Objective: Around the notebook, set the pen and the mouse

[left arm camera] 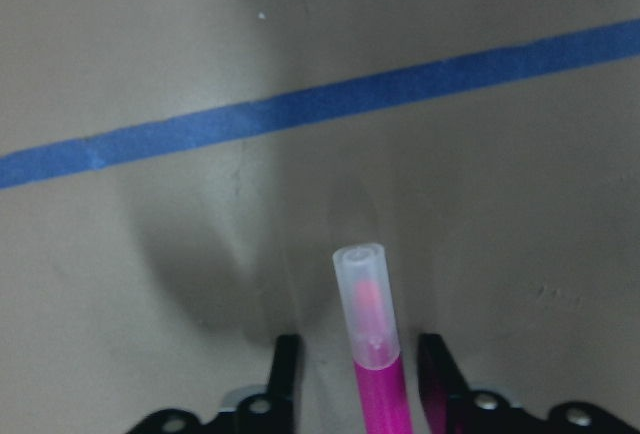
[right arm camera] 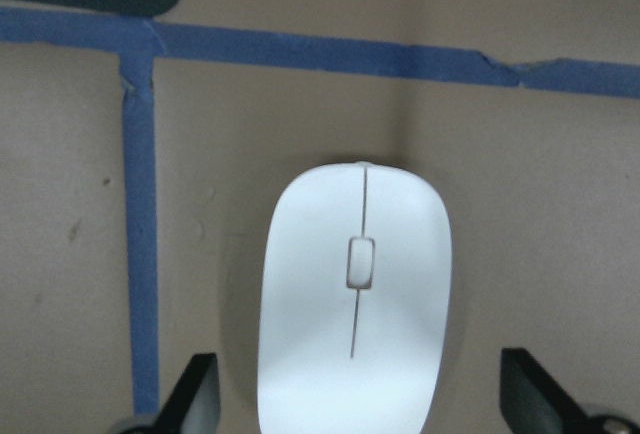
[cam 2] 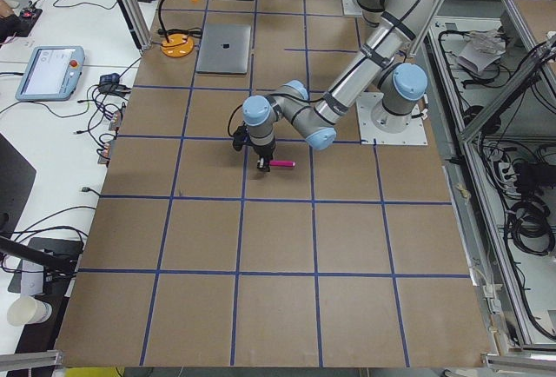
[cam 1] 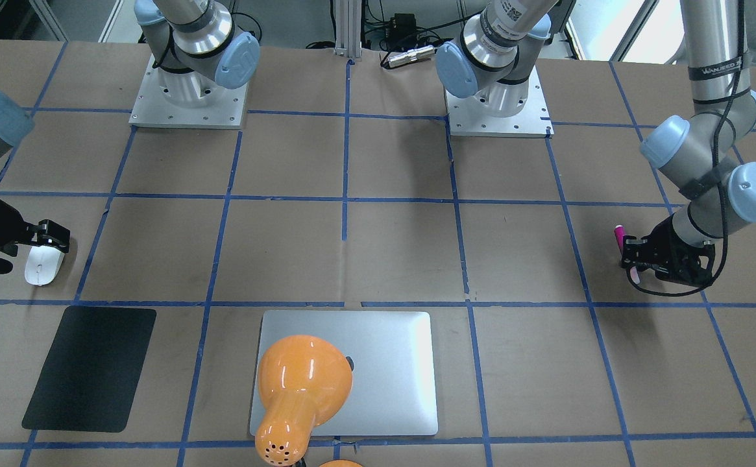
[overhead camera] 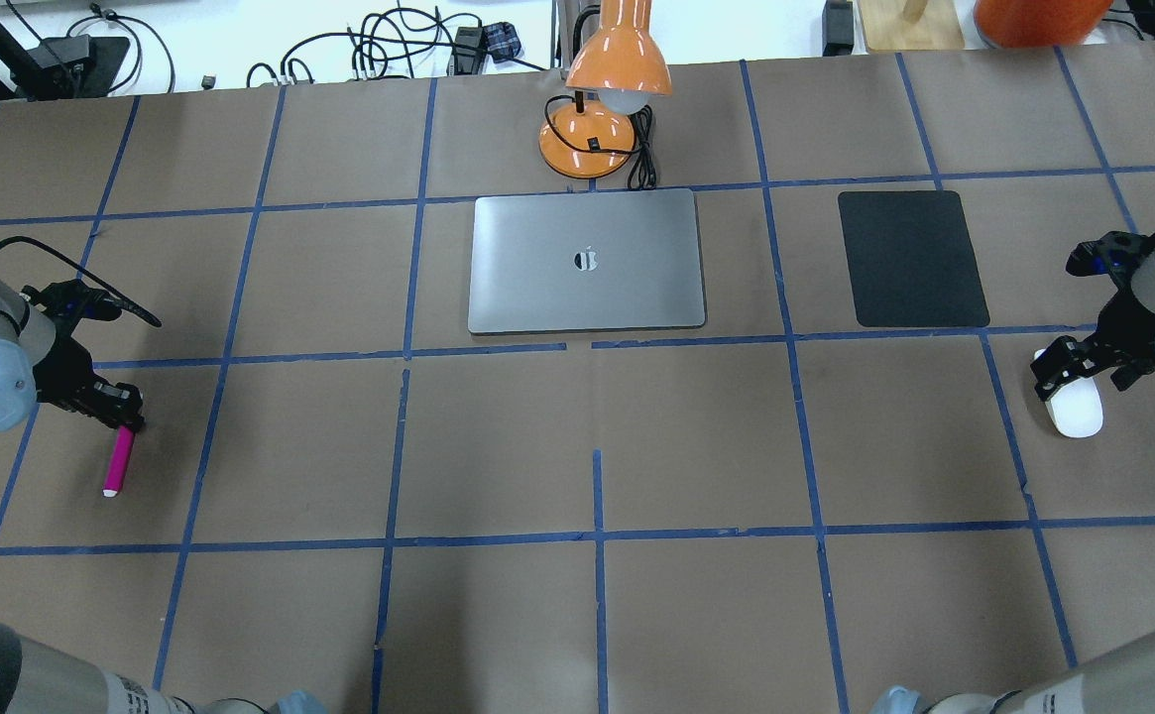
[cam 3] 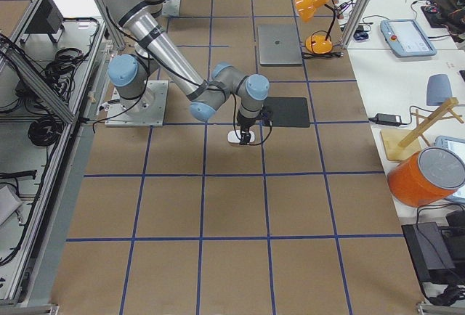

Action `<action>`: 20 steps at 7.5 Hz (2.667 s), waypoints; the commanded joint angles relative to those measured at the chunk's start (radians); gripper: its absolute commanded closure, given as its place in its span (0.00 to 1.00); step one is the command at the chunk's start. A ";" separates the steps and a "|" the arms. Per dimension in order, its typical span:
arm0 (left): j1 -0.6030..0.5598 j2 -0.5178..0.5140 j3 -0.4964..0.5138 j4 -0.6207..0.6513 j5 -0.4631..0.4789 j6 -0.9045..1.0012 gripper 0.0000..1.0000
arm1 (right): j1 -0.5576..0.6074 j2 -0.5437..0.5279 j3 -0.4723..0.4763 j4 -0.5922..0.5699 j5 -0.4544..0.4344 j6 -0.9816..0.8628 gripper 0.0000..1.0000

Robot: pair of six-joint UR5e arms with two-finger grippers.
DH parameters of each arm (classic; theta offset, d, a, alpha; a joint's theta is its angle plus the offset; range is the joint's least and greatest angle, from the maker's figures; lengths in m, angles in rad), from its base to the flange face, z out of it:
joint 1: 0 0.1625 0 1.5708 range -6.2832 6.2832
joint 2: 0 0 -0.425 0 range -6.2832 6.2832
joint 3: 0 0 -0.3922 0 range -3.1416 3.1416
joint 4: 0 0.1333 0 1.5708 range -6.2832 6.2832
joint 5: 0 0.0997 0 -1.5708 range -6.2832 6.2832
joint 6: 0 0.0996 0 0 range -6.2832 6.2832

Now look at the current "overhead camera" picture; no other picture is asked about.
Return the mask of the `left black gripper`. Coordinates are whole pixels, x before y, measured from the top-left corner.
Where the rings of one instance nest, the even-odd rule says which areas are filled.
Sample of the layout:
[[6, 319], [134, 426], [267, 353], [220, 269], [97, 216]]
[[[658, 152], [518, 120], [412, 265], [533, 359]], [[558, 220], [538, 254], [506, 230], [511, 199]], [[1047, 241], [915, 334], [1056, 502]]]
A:
[[67, 412], [84, 412], [109, 427], [141, 432], [146, 427], [141, 389], [132, 384], [107, 384], [96, 374], [91, 354], [73, 339], [85, 319], [119, 319], [121, 302], [82, 280], [55, 282], [42, 290], [25, 285], [21, 293], [53, 329], [47, 356], [33, 366], [38, 401]]

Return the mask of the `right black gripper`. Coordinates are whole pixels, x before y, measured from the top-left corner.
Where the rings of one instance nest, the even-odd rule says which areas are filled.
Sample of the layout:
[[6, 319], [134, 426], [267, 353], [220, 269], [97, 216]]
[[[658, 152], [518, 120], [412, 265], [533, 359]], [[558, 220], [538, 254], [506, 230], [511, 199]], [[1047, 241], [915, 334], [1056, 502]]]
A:
[[1088, 339], [1058, 337], [1030, 363], [1034, 393], [1049, 402], [1063, 386], [1112, 369], [1110, 380], [1126, 392], [1143, 375], [1155, 372], [1155, 312], [1137, 297], [1133, 278], [1143, 259], [1155, 256], [1155, 232], [1110, 231], [1095, 241], [1076, 244], [1065, 270], [1075, 277], [1104, 275], [1116, 293], [1097, 317], [1097, 330]]

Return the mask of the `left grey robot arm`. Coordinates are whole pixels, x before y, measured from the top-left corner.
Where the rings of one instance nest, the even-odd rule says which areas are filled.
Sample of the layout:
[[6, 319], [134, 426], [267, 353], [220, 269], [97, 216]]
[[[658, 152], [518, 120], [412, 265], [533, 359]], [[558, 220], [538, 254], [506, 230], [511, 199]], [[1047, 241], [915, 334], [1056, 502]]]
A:
[[[0, 250], [18, 238], [0, 241]], [[131, 444], [146, 426], [137, 386], [109, 384], [73, 330], [85, 319], [113, 321], [152, 315], [91, 272], [40, 290], [12, 289], [0, 278], [0, 433], [42, 404], [100, 421], [116, 430], [104, 493], [121, 489]], [[0, 713], [260, 713], [247, 699], [191, 702], [42, 645], [0, 623]]]

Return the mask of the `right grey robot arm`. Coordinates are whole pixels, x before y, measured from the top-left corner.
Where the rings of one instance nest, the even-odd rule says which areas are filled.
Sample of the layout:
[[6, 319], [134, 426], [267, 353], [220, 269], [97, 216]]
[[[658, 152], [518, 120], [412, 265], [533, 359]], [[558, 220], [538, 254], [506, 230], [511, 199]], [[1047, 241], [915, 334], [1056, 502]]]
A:
[[[1112, 231], [1076, 245], [1072, 276], [1105, 275], [1116, 291], [1086, 339], [1055, 339], [1034, 354], [1034, 391], [1057, 432], [1098, 433], [1104, 411], [1095, 384], [1108, 372], [1125, 392], [1155, 371], [1155, 232]], [[889, 687], [875, 713], [1155, 713], [1155, 630], [1031, 687], [1003, 696], [954, 694], [932, 702], [911, 687]]]

